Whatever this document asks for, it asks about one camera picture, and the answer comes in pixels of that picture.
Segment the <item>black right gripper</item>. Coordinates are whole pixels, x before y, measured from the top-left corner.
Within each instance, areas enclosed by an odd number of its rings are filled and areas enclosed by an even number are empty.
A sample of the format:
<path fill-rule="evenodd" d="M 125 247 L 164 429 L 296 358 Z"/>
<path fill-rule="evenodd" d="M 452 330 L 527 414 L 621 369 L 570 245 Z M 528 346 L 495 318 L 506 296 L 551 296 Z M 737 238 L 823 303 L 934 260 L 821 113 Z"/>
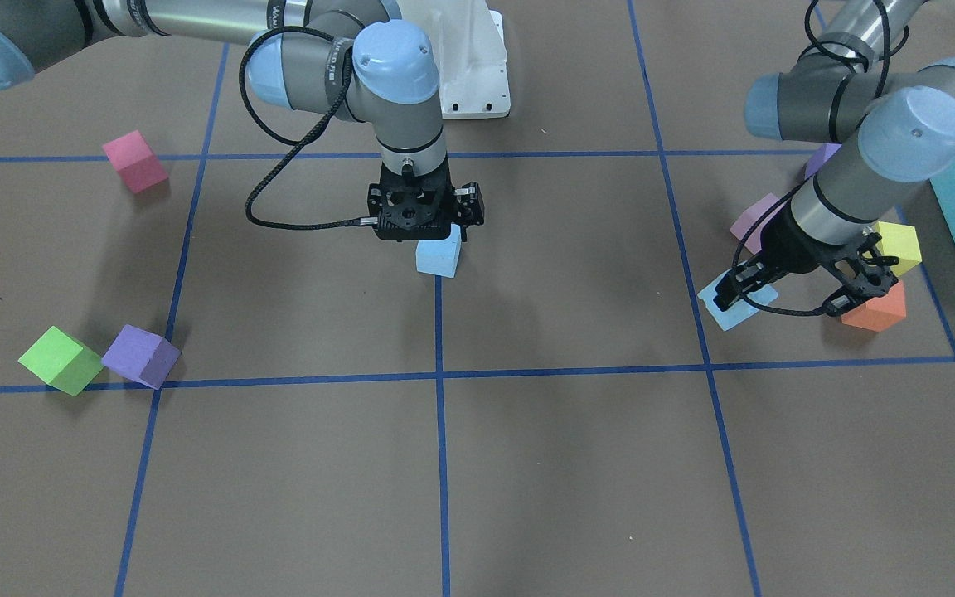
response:
<path fill-rule="evenodd" d="M 485 222 L 480 185 L 454 189 L 448 160 L 424 175 L 394 173 L 382 165 L 379 181 L 369 185 L 367 206 L 376 219 L 376 238 L 387 241 L 444 240 L 454 223 L 466 243 L 468 228 Z"/>

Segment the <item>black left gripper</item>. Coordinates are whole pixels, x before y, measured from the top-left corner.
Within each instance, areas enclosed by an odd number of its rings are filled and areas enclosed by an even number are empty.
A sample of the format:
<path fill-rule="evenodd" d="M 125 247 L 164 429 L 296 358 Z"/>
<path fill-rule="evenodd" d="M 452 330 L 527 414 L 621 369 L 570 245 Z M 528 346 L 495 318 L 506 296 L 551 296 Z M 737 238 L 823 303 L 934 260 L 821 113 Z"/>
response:
<path fill-rule="evenodd" d="M 853 231 L 842 245 L 829 245 L 811 238 L 801 230 L 791 209 L 784 207 L 764 227 L 763 249 L 730 269 L 714 284 L 716 309 L 728 311 L 742 302 L 754 309 L 789 317 L 840 317 L 861 303 L 884 296 L 899 282 L 891 271 L 897 257 L 883 256 L 876 249 L 880 236 Z M 814 309 L 798 310 L 769 307 L 754 294 L 773 289 L 773 284 L 789 274 L 807 274 L 825 269 L 839 288 Z"/>

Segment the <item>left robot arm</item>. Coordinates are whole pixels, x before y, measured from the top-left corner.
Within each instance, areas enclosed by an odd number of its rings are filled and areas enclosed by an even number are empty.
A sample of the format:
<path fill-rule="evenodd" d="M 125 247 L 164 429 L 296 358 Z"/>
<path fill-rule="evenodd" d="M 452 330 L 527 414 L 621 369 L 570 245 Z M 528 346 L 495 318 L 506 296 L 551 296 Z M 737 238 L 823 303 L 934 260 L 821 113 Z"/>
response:
<path fill-rule="evenodd" d="M 790 274 L 825 269 L 839 288 L 807 316 L 837 317 L 898 282 L 897 257 L 878 249 L 871 224 L 955 160 L 955 58 L 904 75 L 891 57 L 919 1 L 849 1 L 810 35 L 793 68 L 753 83 L 745 123 L 753 136 L 837 146 L 819 169 L 747 228 L 761 234 L 750 260 L 732 258 L 706 307 L 770 311 L 758 291 Z"/>

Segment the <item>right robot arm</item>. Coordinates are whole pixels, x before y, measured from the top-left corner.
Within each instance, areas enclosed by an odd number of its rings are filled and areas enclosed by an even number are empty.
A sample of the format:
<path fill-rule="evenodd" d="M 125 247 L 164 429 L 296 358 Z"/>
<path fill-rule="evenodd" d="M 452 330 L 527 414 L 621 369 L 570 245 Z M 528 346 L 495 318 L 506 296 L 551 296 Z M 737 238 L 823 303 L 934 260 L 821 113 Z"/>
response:
<path fill-rule="evenodd" d="M 444 240 L 485 221 L 480 186 L 454 186 L 448 167 L 434 42 L 395 1 L 0 1 L 0 90 L 115 37 L 182 36 L 245 48 L 241 99 L 321 118 L 302 139 L 264 131 L 288 154 L 247 197 L 256 226 L 298 230 L 258 218 L 255 199 L 334 119 L 370 124 L 381 153 L 365 218 L 391 241 Z"/>

